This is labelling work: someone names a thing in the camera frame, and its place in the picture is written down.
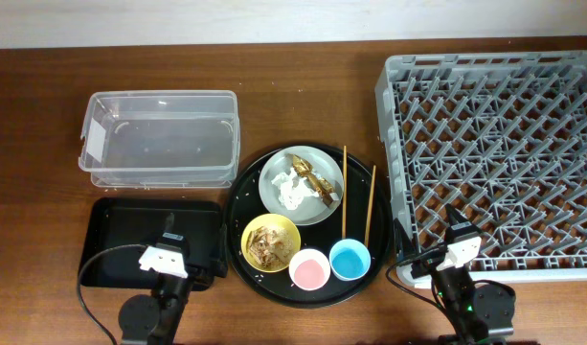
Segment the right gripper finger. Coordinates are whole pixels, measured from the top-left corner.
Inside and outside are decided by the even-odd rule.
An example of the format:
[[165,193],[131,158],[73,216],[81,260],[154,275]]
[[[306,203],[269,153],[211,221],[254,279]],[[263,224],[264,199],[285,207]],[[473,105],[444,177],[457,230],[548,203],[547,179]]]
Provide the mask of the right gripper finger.
[[394,219],[395,260],[403,262],[417,255],[417,250],[398,218]]
[[453,207],[451,204],[445,205],[446,215],[448,218],[449,226],[455,230],[465,228],[471,225],[471,222],[463,216],[459,210]]

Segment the food scraps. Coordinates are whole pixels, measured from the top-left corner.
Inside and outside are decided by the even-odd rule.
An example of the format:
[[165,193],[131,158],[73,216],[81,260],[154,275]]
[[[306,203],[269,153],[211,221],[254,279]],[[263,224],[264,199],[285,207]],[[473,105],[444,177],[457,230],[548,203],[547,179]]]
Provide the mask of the food scraps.
[[248,254],[263,270],[277,270],[289,264],[296,246],[281,227],[262,226],[249,233]]

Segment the yellow bowl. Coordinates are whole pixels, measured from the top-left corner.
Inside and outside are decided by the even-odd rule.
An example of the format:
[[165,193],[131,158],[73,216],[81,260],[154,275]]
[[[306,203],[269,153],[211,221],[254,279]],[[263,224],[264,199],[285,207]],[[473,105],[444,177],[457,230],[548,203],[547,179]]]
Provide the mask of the yellow bowl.
[[301,250],[301,235],[289,218],[264,214],[246,225],[240,249],[251,267],[265,273],[276,273],[288,268],[293,256]]

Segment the blue cup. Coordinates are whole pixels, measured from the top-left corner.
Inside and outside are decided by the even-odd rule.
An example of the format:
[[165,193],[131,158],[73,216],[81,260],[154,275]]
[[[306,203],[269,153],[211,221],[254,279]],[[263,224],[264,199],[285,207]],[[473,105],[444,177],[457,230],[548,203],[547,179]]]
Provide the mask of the blue cup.
[[368,248],[354,239],[343,239],[334,244],[328,255],[332,272],[341,281],[354,281],[365,276],[372,257]]

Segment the pink cup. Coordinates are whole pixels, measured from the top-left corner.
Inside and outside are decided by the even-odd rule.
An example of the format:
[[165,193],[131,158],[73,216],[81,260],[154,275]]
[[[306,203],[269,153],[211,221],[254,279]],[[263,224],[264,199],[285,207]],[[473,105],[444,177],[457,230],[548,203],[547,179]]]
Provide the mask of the pink cup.
[[288,267],[292,283],[306,291],[322,288],[330,277],[330,264],[326,255],[313,248],[296,253]]

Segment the white tissue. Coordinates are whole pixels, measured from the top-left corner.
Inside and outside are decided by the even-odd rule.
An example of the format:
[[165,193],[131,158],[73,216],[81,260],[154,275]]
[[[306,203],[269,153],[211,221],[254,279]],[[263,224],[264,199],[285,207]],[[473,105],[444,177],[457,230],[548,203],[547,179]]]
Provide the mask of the white tissue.
[[307,198],[319,196],[306,184],[306,178],[300,177],[293,168],[278,173],[271,184],[278,189],[279,203],[288,211],[297,210]]

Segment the grey plate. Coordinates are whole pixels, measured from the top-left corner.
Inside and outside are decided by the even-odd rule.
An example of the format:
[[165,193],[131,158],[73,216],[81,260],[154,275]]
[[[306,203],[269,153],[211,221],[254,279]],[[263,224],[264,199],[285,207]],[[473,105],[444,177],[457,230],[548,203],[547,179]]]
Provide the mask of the grey plate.
[[[332,208],[328,208],[319,197],[310,197],[304,200],[297,210],[286,210],[278,200],[278,189],[271,184],[271,180],[278,173],[288,173],[292,168],[287,154],[297,154],[306,159],[313,166],[315,172],[322,177],[333,180],[340,199]],[[327,219],[341,204],[343,188],[342,169],[335,159],[324,150],[310,146],[293,146],[277,151],[260,170],[259,193],[260,200],[265,208],[273,214],[283,215],[296,225],[312,225]]]

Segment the gold snack wrapper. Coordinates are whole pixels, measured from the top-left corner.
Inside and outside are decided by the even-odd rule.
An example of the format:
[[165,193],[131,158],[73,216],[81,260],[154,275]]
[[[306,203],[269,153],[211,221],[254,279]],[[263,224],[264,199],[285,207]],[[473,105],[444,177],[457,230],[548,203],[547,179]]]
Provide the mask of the gold snack wrapper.
[[332,208],[340,199],[334,181],[322,177],[315,172],[310,162],[301,156],[292,153],[288,153],[287,156],[291,160],[295,173],[309,183],[314,192],[328,208]]

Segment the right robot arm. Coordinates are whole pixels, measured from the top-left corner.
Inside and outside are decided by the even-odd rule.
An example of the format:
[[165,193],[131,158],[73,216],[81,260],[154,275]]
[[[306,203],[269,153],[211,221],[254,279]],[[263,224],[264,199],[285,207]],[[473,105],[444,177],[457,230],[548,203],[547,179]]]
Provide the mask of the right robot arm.
[[[415,252],[402,223],[394,220],[395,263],[388,281],[440,311],[454,329],[440,344],[504,344],[514,334],[516,294],[512,287],[491,280],[473,280],[466,265],[480,253],[481,229],[451,205],[444,241]],[[414,278],[429,276],[432,299],[396,282],[391,273],[409,268]]]

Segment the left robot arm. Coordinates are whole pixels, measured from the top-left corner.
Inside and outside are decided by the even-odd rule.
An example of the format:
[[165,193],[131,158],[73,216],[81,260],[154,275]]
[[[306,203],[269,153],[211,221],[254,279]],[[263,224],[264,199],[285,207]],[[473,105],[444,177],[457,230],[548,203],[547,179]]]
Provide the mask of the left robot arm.
[[174,229],[175,216],[139,259],[140,269],[157,274],[150,294],[129,298],[118,322],[123,344],[172,344],[190,294],[209,289],[228,273],[222,224]]

